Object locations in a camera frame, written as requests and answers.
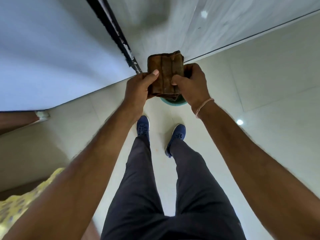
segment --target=trousers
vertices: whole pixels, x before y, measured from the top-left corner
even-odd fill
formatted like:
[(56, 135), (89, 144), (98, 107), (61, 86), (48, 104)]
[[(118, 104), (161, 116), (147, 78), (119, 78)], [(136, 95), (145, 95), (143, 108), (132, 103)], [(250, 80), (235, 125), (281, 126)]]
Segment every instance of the trousers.
[(175, 216), (164, 215), (150, 143), (140, 135), (134, 140), (101, 239), (246, 239), (228, 197), (202, 156), (177, 138), (170, 153), (178, 174)]

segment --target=forearm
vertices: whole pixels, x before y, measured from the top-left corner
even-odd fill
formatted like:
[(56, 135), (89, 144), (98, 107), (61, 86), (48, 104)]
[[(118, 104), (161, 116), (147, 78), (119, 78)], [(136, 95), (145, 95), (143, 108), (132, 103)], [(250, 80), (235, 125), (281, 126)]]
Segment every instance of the forearm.
[(320, 200), (213, 101), (199, 113), (254, 213), (277, 239), (317, 239)]
[(130, 108), (122, 104), (4, 239), (81, 239), (134, 122)]

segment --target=teal bucket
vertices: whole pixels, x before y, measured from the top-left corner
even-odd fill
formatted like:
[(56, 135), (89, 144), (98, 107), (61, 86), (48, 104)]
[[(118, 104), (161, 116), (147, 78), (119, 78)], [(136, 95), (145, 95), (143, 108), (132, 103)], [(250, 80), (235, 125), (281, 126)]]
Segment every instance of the teal bucket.
[(176, 101), (170, 101), (170, 100), (167, 100), (167, 99), (162, 98), (162, 97), (161, 97), (161, 100), (162, 100), (163, 102), (165, 102), (166, 104), (169, 104), (169, 105), (171, 105), (171, 106), (180, 106), (180, 105), (184, 105), (184, 104), (187, 103), (187, 101), (184, 100), (184, 98), (182, 97), (182, 95), (179, 95)]

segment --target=person's right arm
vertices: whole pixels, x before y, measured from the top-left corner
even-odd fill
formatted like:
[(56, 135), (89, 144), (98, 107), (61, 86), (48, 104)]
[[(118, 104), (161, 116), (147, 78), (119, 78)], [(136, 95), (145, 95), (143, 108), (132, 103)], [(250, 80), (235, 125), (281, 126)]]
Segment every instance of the person's right arm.
[[(196, 113), (210, 98), (198, 64), (185, 65), (190, 79), (175, 75), (182, 96)], [(262, 225), (275, 239), (320, 239), (320, 200), (256, 145), (214, 101), (198, 113), (232, 176)]]

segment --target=person's left arm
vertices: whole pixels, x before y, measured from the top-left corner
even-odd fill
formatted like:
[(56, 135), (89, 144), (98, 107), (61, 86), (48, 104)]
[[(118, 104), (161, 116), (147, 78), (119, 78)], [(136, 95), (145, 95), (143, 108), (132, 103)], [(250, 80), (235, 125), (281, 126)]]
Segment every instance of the person's left arm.
[(138, 74), (127, 82), (122, 104), (3, 240), (82, 238), (106, 190), (128, 132), (143, 113), (148, 86), (158, 74), (158, 70), (147, 76)]

